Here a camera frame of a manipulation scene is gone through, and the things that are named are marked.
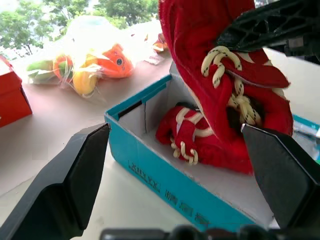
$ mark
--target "toy fish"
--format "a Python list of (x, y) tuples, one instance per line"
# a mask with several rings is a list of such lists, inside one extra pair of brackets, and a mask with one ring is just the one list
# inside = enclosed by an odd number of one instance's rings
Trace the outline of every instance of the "toy fish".
[(132, 75), (134, 66), (123, 53), (123, 48), (116, 43), (113, 47), (102, 53), (105, 58), (98, 58), (98, 65), (102, 73), (110, 78), (126, 78)]

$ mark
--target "tree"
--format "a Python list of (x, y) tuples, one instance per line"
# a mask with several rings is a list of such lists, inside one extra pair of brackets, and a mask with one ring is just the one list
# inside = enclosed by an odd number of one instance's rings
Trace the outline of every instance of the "tree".
[(42, 0), (50, 7), (50, 12), (54, 14), (54, 23), (60, 27), (60, 34), (64, 35), (68, 24), (76, 16), (86, 13), (89, 0)]
[(153, 14), (157, 14), (158, 4), (155, 2), (157, 0), (99, 0), (95, 9), (118, 21), (125, 20), (128, 26), (132, 26), (150, 21)]
[(105, 17), (113, 26), (117, 27), (118, 29), (126, 29), (128, 27), (125, 17), (122, 17), (122, 16), (110, 17), (107, 15), (107, 12), (105, 10), (102, 10), (99, 7), (95, 8), (92, 15)]
[(0, 44), (6, 49), (23, 50), (19, 55), (31, 55), (43, 48), (44, 39), (51, 40), (53, 27), (50, 15), (44, 15), (43, 5), (21, 0), (15, 11), (0, 12)]

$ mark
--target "white table surface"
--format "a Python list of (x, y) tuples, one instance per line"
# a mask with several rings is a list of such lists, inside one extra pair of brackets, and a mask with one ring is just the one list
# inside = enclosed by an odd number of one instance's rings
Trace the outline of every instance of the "white table surface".
[[(285, 91), (292, 112), (320, 123), (320, 67), (266, 51), (291, 82)], [(0, 225), (39, 170), (79, 130), (104, 122), (106, 109), (139, 92), (169, 71), (171, 60), (157, 67), (144, 62), (131, 79), (102, 82), (107, 102), (92, 103), (54, 86), (24, 85), (33, 115), (0, 128)], [(92, 216), (81, 239), (98, 239), (103, 228), (155, 227), (171, 230), (189, 223), (140, 181), (119, 166), (107, 149), (103, 177)]]

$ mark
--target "red sneaker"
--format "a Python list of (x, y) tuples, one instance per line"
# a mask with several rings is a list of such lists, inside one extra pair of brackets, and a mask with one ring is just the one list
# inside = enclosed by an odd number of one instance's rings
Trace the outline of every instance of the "red sneaker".
[(156, 139), (171, 145), (173, 156), (188, 162), (227, 168), (244, 174), (252, 174), (248, 159), (238, 159), (223, 149), (202, 113), (184, 106), (172, 108), (164, 116), (156, 132)]
[[(240, 113), (240, 122), (292, 134), (289, 102), (279, 90), (289, 86), (261, 49), (231, 52), (214, 40), (253, 0), (161, 0), (159, 18), (177, 69), (225, 151), (249, 160), (244, 139), (229, 126), (227, 107)], [(264, 121), (250, 100), (264, 108)]]

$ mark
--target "shoe box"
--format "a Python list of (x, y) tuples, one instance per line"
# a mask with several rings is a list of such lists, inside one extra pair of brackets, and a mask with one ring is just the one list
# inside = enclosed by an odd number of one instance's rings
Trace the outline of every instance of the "shoe box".
[(0, 127), (32, 114), (21, 83), (12, 65), (0, 56)]
[(268, 227), (273, 213), (253, 176), (189, 165), (156, 140), (162, 117), (178, 102), (195, 104), (173, 64), (170, 75), (108, 110), (114, 159), (200, 230)]

